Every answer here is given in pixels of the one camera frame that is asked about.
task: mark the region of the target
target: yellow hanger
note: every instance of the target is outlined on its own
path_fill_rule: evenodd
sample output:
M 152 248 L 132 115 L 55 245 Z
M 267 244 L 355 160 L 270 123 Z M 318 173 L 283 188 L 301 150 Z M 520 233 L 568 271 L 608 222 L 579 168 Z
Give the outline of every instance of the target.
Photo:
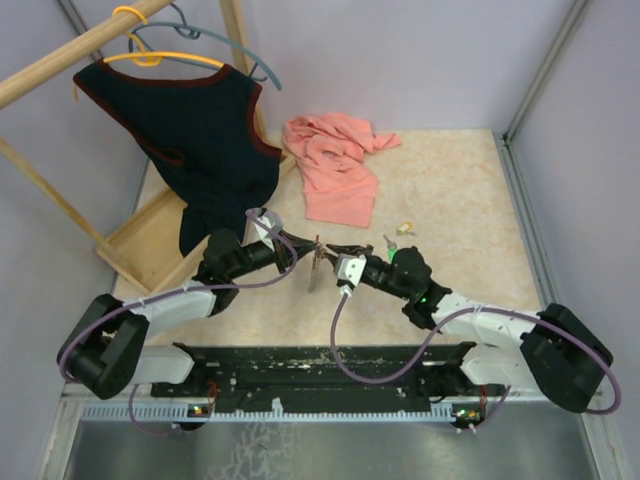
M 120 12 L 132 13 L 133 15 L 138 17 L 140 19 L 140 21 L 142 23 L 144 23 L 145 25 L 147 23 L 149 23 L 147 18 L 140 11 L 138 11 L 134 7 L 131 7 L 131 6 L 128 6 L 128 5 L 122 5 L 120 7 L 116 7 L 111 15 L 113 16 L 113 15 L 115 15 L 117 13 L 120 13 Z M 169 57 L 169 58 L 184 58 L 184 59 L 187 59 L 187 60 L 195 60 L 197 62 L 206 63 L 206 64 L 209 64 L 209 65 L 214 65 L 214 66 L 216 66 L 218 68 L 222 68 L 224 66 L 223 62 L 220 62 L 220 61 L 215 60 L 213 58 L 203 57 L 202 55 L 195 55 L 195 54 L 192 54 L 192 53 L 183 53 L 183 52 L 150 52 L 150 51 L 148 51 L 146 49 L 146 47 L 144 46 L 142 41 L 140 41 L 140 39 L 138 38 L 137 35 L 133 35 L 130 32 L 125 32 L 125 35 L 127 36 L 127 38 L 130 38 L 131 40 L 133 40 L 135 42 L 136 46 L 138 47 L 138 50 L 140 50 L 140 51 L 139 52 L 131 52 L 131 53 L 121 53 L 119 55 L 112 55 L 110 57 L 107 57 L 107 58 L 103 59 L 104 63 L 115 62 L 117 60 L 129 59 L 133 63 L 135 63 L 136 65 L 138 65 L 140 67 L 157 67 L 158 65 L 160 65 L 160 63 L 162 63 L 162 59 L 163 58 Z M 76 103 L 78 102 L 78 86 L 75 83 L 73 84 L 73 99 L 74 99 L 74 101 Z
M 164 57 L 168 58 L 185 58 L 187 60 L 195 60 L 197 62 L 207 63 L 209 65 L 215 65 L 218 68 L 222 68 L 224 66 L 223 62 L 219 60 L 214 60 L 213 58 L 203 57 L 202 55 L 195 55 L 193 53 L 183 53 L 183 52 L 132 52 L 132 53 L 121 53 L 119 55 L 112 55 L 110 57 L 105 58 L 104 63 L 115 62 L 116 60 L 136 60 L 139 58 L 149 58 L 149 59 L 162 59 Z M 154 63 L 153 60 L 149 60 L 146 62 L 136 62 L 136 65 L 140 65 L 141 67 L 155 67 L 158 63 Z

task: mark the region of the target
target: wooden rod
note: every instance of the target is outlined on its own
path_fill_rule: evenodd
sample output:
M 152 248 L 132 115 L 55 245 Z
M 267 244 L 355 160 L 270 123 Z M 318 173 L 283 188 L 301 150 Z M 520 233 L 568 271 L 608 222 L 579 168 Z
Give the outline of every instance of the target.
M 98 231 L 98 229 L 91 225 L 91 223 L 89 223 L 89 221 L 84 218 L 80 212 L 78 212 L 73 205 L 71 205 L 67 199 L 53 187 L 53 185 L 40 175 L 33 165 L 31 165 L 27 159 L 13 148 L 3 137 L 0 137 L 0 153 L 7 157 L 7 160 L 13 163 L 25 177 L 31 180 L 36 187 L 49 197 L 53 203 L 66 213 L 82 230 L 93 238 L 98 245 L 100 245 L 111 256 L 118 259 L 118 261 L 123 262 L 135 278 L 142 278 L 140 272 L 138 272 L 129 261 L 123 258 L 120 252 L 116 251 L 116 249 L 111 246 L 109 241 Z
M 249 48 L 249 39 L 247 36 L 247 26 L 244 22 L 244 13 L 242 12 L 242 2 L 240 0 L 219 0 L 220 11 L 224 19 L 224 26 L 227 29 L 227 37 L 245 48 Z M 236 48 L 231 49 L 233 55 L 233 63 L 236 69 L 245 75 L 249 75 L 253 60 Z M 264 117 L 262 116 L 262 108 L 260 104 L 256 105 L 255 126 L 258 136 L 262 140 L 267 140 L 264 128 Z
M 139 0 L 131 6 L 145 17 L 150 17 L 172 1 Z M 15 102 L 138 23 L 140 23 L 140 19 L 134 14 L 118 13 L 5 79 L 0 83 L 0 109 Z

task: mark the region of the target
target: small object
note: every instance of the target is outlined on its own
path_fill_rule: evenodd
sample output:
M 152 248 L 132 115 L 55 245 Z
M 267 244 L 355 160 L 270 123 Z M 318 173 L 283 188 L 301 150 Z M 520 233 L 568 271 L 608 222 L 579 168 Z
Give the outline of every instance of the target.
M 392 262 L 393 261 L 393 256 L 398 251 L 398 244 L 396 242 L 394 242 L 393 240 L 391 240 L 389 237 L 387 237 L 386 233 L 383 234 L 382 236 L 387 241 L 387 255 L 389 256 L 389 261 Z
M 399 237 L 401 237 L 402 235 L 413 235 L 413 236 L 415 236 L 415 232 L 411 231 L 412 228 L 413 228 L 413 223 L 404 222 L 402 225 L 400 225 L 400 226 L 398 226 L 398 228 L 396 228 L 396 235 L 398 235 Z
M 311 280 L 309 281 L 307 293 L 313 292 L 318 284 L 320 260 L 322 260 L 322 245 L 320 244 L 320 235 L 316 235 L 316 249 L 313 252 L 313 260 L 311 261 Z
M 211 404 L 196 404 L 190 405 L 189 407 L 187 410 L 187 418 L 210 417 L 213 412 Z

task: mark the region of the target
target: pink towel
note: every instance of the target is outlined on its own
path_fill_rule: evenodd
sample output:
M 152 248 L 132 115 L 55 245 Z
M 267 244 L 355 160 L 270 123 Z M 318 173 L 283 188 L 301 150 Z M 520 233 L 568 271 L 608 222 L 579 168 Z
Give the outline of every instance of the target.
M 284 144 L 304 178 L 308 219 L 369 226 L 378 179 L 364 153 L 400 145 L 395 133 L 375 135 L 369 122 L 344 113 L 302 115 L 285 124 Z

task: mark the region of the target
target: wooden clothes rack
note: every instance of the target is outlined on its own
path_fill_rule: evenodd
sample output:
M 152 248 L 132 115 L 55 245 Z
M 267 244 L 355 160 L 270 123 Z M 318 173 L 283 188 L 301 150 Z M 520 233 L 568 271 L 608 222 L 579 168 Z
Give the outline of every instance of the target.
M 150 17 L 172 1 L 139 0 L 131 6 L 145 17 Z M 240 0 L 219 0 L 219 3 L 228 38 L 246 47 L 247 33 Z M 138 23 L 140 20 L 134 14 L 117 13 L 7 78 L 0 83 L 0 109 L 86 58 Z M 251 60 L 236 50 L 233 50 L 233 58 L 236 69 L 248 75 L 252 66 Z M 265 139 L 264 121 L 259 105 L 256 106 L 254 121 L 258 135 Z M 186 257 L 180 255 L 178 235 L 182 210 L 186 204 L 169 188 L 160 192 L 115 232 L 105 237 L 1 136 L 0 152 L 93 238 L 97 244 L 98 255 L 141 293 L 153 293 L 179 285 L 197 267 L 207 239 Z M 281 167 L 282 176 L 293 168 L 292 161 Z

